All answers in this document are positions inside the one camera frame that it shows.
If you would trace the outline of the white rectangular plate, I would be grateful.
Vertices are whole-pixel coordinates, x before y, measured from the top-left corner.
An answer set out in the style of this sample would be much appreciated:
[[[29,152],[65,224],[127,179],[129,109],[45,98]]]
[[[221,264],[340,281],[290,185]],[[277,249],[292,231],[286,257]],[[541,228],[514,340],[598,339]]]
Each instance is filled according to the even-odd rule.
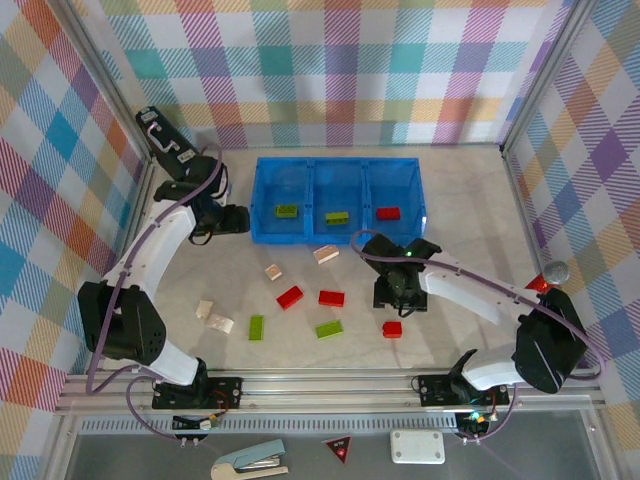
[[[446,459],[443,434],[439,430],[392,430],[390,452],[396,464],[441,465]]]

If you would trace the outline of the aluminium frame post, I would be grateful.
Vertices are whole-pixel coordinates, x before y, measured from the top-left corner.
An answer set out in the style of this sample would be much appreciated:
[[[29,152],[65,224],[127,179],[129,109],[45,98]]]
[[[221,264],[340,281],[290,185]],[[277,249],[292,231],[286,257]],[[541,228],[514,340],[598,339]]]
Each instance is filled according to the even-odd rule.
[[[70,42],[78,52],[85,68],[96,83],[98,89],[115,118],[121,124],[127,139],[134,146],[136,152],[146,162],[151,163],[153,156],[144,135],[139,130],[134,116],[129,109],[125,97],[120,92],[116,81],[93,41],[87,28],[81,21],[81,17],[74,8],[71,0],[46,0]]]
[[[571,46],[598,2],[599,0],[560,2],[499,134],[498,145],[504,161],[509,158],[514,145],[532,121],[542,97],[555,80]]]

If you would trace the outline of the blue three-compartment bin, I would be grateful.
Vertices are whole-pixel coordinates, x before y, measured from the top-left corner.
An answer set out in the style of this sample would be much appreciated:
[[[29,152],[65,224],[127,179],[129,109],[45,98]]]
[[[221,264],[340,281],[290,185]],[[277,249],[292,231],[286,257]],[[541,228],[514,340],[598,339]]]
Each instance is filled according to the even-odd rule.
[[[277,219],[279,204],[295,204],[298,217]],[[379,222],[381,207],[399,207],[401,219]],[[349,223],[328,226],[325,215],[341,211]],[[364,229],[406,245],[428,219],[419,161],[380,157],[260,157],[250,216],[252,239],[264,245],[346,245]]]

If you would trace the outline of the red glitter toy microphone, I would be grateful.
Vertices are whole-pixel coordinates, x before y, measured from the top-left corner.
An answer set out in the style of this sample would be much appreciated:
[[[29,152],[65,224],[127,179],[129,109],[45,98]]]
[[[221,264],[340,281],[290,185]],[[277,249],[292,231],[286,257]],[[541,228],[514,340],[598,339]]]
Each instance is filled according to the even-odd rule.
[[[526,289],[546,294],[552,288],[565,284],[569,278],[570,268],[566,262],[560,260],[551,261],[526,285]]]

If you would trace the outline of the aluminium front rail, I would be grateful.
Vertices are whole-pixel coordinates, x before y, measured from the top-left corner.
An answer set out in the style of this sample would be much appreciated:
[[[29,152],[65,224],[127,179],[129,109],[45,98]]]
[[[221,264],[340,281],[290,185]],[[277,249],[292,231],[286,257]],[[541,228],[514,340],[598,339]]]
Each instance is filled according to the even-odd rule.
[[[438,374],[438,369],[258,369],[214,370],[213,377],[240,377],[240,413],[414,413],[423,408],[415,392],[419,375]],[[85,394],[84,375],[65,381],[55,413],[126,414],[125,390],[132,373],[113,380],[104,391]],[[559,393],[550,395],[522,385],[515,410],[561,411],[602,408],[603,392],[595,381],[567,381]]]

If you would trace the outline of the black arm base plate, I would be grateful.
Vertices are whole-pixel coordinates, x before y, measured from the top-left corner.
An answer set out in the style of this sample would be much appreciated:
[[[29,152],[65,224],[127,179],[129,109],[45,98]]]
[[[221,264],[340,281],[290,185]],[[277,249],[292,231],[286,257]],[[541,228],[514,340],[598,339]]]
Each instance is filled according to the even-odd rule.
[[[242,379],[207,377],[189,386],[156,383],[153,390],[154,410],[238,409],[242,395]]]
[[[506,406],[510,403],[508,391],[494,386],[478,390],[462,376],[420,375],[415,387],[422,407],[431,406]]]

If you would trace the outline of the small power connector board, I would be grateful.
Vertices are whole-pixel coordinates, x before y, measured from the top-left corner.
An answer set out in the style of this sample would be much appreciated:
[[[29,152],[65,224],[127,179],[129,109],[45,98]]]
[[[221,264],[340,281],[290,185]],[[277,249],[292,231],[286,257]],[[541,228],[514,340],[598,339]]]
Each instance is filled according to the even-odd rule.
[[[209,431],[219,424],[219,420],[220,416],[216,414],[196,418],[173,416],[172,429]]]
[[[489,431],[491,417],[483,412],[473,411],[455,414],[458,435],[463,438],[483,436]]]

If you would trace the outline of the black briefcase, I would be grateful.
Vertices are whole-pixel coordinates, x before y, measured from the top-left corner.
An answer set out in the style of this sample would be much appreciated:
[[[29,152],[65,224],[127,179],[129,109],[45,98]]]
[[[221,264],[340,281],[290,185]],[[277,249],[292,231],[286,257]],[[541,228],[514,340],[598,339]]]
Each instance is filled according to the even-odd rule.
[[[135,120],[160,166],[173,180],[198,187],[216,169],[218,160],[201,155],[155,106],[144,107]]]

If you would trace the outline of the slotted aluminium strip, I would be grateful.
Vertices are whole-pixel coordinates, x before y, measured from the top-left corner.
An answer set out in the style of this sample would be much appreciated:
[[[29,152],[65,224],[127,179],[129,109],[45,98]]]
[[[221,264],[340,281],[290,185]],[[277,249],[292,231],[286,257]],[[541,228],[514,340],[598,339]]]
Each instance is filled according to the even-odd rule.
[[[149,421],[154,428],[169,432],[171,419]],[[455,414],[400,414],[360,416],[266,416],[246,415],[223,419],[209,430],[182,429],[184,433],[379,433],[393,429],[433,429],[446,432],[458,430]],[[79,427],[81,434],[146,434],[151,433],[137,421],[128,418],[84,419]]]

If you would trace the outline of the red triangle sign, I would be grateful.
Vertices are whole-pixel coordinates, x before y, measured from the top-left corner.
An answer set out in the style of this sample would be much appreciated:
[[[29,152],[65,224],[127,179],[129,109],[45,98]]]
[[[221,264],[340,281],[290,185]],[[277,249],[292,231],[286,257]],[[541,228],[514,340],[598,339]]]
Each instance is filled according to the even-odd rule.
[[[346,465],[348,461],[351,441],[352,437],[348,435],[341,438],[325,440],[324,444],[331,450],[331,452],[343,465]]]

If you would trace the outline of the grey-blue stapler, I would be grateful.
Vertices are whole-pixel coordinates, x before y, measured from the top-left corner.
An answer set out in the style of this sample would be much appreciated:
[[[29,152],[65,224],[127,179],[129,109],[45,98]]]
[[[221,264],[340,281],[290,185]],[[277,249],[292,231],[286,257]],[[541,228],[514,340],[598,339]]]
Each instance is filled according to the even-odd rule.
[[[211,467],[211,480],[259,480],[284,475],[289,468],[281,464],[286,453],[282,440],[271,440],[219,457]]]

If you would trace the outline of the aluminium side rail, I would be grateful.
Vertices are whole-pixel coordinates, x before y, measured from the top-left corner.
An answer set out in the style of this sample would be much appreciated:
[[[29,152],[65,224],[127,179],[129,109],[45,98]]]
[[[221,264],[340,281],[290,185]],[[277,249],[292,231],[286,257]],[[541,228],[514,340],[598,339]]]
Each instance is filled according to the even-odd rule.
[[[148,201],[155,174],[156,166],[152,162],[147,162],[142,166],[139,181],[128,196],[129,210],[125,217],[125,228],[116,237],[116,252],[114,257],[107,262],[107,271],[110,271],[121,260],[144,221],[145,213],[143,210]]]
[[[529,249],[530,256],[533,261],[533,265],[536,270],[536,276],[537,276],[547,263],[546,264],[542,263],[542,256],[539,251],[539,247],[536,243],[536,236],[534,233],[534,229],[528,219],[527,211],[525,208],[524,197],[519,189],[518,182],[516,180],[516,175],[514,173],[514,170],[509,160],[510,158],[509,152],[501,150],[500,154],[501,154],[501,159],[502,159],[504,169],[507,174],[507,179],[509,181],[509,184],[511,186],[511,189],[514,195],[516,208],[517,208],[517,211],[521,220],[521,224],[524,230],[526,244]]]

